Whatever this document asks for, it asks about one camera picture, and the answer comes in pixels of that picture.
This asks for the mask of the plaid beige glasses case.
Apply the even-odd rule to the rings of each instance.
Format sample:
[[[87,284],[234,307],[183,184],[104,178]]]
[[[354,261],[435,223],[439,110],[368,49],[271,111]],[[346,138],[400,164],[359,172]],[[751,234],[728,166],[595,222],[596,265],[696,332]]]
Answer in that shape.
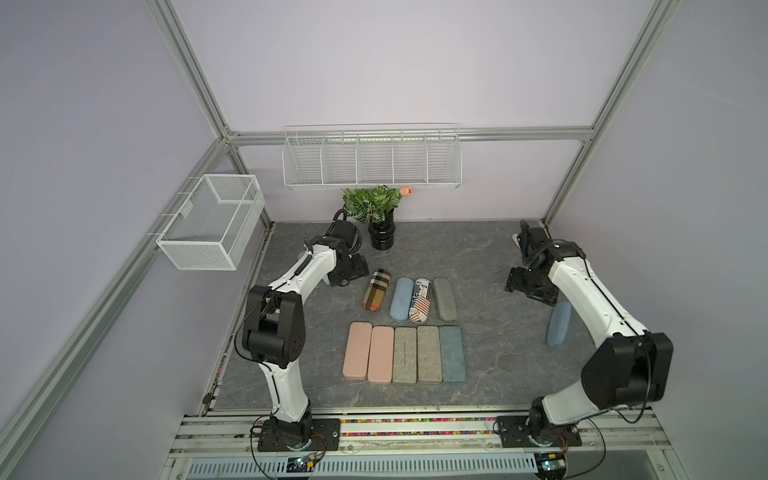
[[[391,282],[391,273],[385,269],[377,269],[371,276],[363,298],[363,308],[369,312],[381,309]]]

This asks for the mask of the grey mint case red sunglasses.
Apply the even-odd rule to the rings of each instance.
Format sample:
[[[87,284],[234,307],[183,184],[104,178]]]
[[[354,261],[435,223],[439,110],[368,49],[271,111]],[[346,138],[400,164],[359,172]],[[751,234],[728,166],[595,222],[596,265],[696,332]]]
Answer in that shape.
[[[415,384],[417,382],[417,330],[412,327],[397,327],[393,350],[394,383]]]

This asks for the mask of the mint case blue glasses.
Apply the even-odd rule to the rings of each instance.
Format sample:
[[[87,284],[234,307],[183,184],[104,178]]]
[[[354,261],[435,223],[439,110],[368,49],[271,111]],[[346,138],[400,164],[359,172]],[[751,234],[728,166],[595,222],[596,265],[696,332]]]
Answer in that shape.
[[[440,326],[439,333],[443,381],[448,383],[465,382],[467,371],[461,328],[459,326]]]

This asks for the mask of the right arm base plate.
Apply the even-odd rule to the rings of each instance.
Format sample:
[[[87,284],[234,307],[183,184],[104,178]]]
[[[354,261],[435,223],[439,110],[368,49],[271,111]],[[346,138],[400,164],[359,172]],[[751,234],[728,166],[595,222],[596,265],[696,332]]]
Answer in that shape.
[[[492,431],[500,437],[504,448],[560,448],[582,445],[575,425],[551,425],[546,419],[522,415],[502,415],[494,421]]]

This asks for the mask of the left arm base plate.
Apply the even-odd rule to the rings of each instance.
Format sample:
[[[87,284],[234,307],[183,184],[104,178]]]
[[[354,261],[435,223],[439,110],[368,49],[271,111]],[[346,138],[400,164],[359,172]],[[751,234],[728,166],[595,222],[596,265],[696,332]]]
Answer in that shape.
[[[270,418],[254,434],[259,452],[337,451],[341,439],[339,418],[310,418],[288,423]]]

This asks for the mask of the pink case black sunglasses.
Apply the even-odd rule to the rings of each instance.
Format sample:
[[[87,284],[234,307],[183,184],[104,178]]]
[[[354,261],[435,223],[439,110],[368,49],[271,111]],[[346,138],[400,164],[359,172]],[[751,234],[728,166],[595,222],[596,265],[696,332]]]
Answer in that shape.
[[[372,329],[367,379],[372,384],[390,384],[393,378],[395,330],[389,326]]]

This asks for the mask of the blue case orange lining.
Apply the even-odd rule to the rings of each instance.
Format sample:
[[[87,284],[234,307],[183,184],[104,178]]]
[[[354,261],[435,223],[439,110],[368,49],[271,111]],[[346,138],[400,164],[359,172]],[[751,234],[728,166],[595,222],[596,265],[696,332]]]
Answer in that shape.
[[[572,305],[569,301],[559,302],[550,316],[546,344],[549,347],[557,347],[564,343],[572,316]]]

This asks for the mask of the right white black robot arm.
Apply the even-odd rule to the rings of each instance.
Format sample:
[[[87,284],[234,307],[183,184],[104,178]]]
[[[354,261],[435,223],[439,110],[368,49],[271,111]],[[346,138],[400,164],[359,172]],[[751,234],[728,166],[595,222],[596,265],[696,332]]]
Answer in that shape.
[[[620,304],[578,244],[554,239],[526,220],[514,242],[523,264],[511,269],[506,290],[547,305],[564,296],[595,345],[575,383],[532,402],[523,428],[531,441],[549,446],[583,420],[661,400],[674,352],[671,339],[651,332]]]

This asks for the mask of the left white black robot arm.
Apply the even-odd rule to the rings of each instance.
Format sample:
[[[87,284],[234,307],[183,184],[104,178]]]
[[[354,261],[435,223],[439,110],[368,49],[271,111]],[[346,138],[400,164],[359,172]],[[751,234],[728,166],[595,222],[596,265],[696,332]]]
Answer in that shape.
[[[286,273],[248,292],[240,349],[265,376],[272,401],[266,425],[279,443],[291,449],[306,447],[312,440],[311,403],[299,367],[307,341],[304,304],[324,280],[332,287],[345,287],[368,275],[361,245],[358,227],[340,209],[324,234],[304,242],[304,253]]]

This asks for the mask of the pink hard glasses case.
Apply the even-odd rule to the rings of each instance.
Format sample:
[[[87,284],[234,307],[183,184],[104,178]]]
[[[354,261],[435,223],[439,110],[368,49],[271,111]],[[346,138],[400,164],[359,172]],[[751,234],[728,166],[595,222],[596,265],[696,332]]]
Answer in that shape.
[[[368,322],[353,322],[348,332],[342,374],[345,379],[362,381],[367,378],[373,326]]]

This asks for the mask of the grey fabric glasses case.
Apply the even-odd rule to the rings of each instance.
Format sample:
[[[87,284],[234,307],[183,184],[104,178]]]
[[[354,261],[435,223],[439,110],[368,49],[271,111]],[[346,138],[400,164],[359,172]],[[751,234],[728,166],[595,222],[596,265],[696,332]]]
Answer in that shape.
[[[451,282],[447,278],[436,278],[433,282],[439,318],[444,322],[455,322],[458,310]]]

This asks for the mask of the grey case mint lining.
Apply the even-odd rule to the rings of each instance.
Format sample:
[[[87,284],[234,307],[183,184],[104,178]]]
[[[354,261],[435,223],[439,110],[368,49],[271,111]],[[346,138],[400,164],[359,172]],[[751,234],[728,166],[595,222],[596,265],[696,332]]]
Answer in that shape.
[[[417,374],[422,383],[443,381],[440,332],[436,326],[417,328]]]

